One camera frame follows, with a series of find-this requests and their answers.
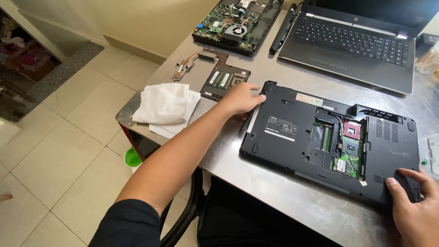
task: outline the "laptop keyboard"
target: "laptop keyboard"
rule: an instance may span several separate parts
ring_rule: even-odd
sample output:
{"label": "laptop keyboard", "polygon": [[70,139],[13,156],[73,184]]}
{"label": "laptop keyboard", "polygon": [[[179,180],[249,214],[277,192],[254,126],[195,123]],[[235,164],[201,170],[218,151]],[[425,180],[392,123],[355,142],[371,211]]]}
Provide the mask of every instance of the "laptop keyboard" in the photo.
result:
{"label": "laptop keyboard", "polygon": [[301,20],[293,37],[397,66],[408,66],[409,47],[407,45],[388,38],[358,32]]}

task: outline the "tile floor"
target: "tile floor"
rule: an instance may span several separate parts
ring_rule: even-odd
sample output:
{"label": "tile floor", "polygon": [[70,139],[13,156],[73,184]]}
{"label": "tile floor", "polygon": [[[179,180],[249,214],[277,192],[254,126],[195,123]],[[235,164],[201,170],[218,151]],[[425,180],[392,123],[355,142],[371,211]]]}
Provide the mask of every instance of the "tile floor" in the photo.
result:
{"label": "tile floor", "polygon": [[[0,202],[0,247],[90,242],[132,175],[122,160],[131,145],[116,113],[158,67],[107,47],[19,123],[19,134],[0,147],[0,194],[13,195]],[[162,236],[189,193],[190,180],[174,198]],[[177,246],[197,246],[197,223]]]}

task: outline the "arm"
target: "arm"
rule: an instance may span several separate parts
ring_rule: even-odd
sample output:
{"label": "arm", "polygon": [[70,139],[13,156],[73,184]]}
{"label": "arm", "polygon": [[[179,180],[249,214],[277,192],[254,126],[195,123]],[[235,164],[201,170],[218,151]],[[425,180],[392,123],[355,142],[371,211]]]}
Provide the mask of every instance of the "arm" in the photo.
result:
{"label": "arm", "polygon": [[183,129],[147,158],[123,187],[115,202],[139,199],[159,215],[194,172],[225,122],[234,114],[246,113],[265,101],[253,96],[250,83],[233,86],[212,109]]}
{"label": "arm", "polygon": [[387,188],[393,197],[393,220],[398,231],[410,246],[438,246],[439,236],[439,186],[436,181],[419,168],[420,172],[398,169],[401,175],[412,178],[421,184],[424,200],[411,203],[406,191],[394,178],[386,180]]}

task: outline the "hand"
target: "hand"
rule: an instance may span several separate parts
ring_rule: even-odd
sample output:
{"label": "hand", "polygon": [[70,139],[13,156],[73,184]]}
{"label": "hand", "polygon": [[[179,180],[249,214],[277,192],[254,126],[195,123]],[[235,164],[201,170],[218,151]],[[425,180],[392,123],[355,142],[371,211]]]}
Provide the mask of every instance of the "hand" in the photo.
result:
{"label": "hand", "polygon": [[265,95],[253,96],[250,90],[259,90],[259,86],[241,82],[239,85],[233,86],[218,105],[226,109],[230,115],[249,112],[267,98]]}
{"label": "hand", "polygon": [[386,180],[393,197],[393,220],[404,241],[415,247],[437,246],[439,243],[439,186],[435,180],[419,168],[420,173],[398,169],[398,172],[421,184],[424,200],[411,203],[405,190],[394,178]]}

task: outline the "laptop screen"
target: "laptop screen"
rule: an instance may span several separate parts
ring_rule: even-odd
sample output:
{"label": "laptop screen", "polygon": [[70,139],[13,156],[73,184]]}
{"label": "laptop screen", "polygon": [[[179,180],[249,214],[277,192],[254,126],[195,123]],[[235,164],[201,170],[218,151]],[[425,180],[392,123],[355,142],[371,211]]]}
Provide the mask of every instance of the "laptop screen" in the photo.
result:
{"label": "laptop screen", "polygon": [[436,0],[309,0],[316,7],[363,16],[409,28],[417,28]]}

